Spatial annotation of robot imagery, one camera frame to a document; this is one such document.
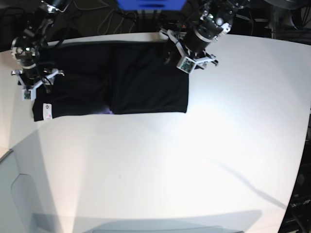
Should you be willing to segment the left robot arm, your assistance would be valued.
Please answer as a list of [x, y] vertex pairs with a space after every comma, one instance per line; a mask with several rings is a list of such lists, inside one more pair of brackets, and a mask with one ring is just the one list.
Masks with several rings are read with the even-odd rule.
[[175, 66], [186, 74], [205, 69], [209, 63], [218, 65], [215, 55], [206, 47], [231, 31], [236, 13], [249, 3], [248, 0], [204, 0], [195, 11], [183, 20], [186, 26], [177, 31], [162, 28], [167, 36], [165, 65]]

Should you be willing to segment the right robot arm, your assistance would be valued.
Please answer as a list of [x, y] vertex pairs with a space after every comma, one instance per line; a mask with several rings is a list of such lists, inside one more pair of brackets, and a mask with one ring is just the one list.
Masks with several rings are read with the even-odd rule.
[[11, 45], [12, 57], [21, 65], [21, 70], [11, 72], [18, 78], [18, 85], [22, 86], [22, 99], [35, 100], [36, 90], [44, 86], [50, 92], [53, 79], [57, 75], [64, 75], [56, 68], [42, 68], [38, 62], [40, 50], [49, 48], [46, 32], [54, 24], [58, 13], [66, 11], [70, 0], [43, 0], [27, 22], [21, 36], [15, 38]]

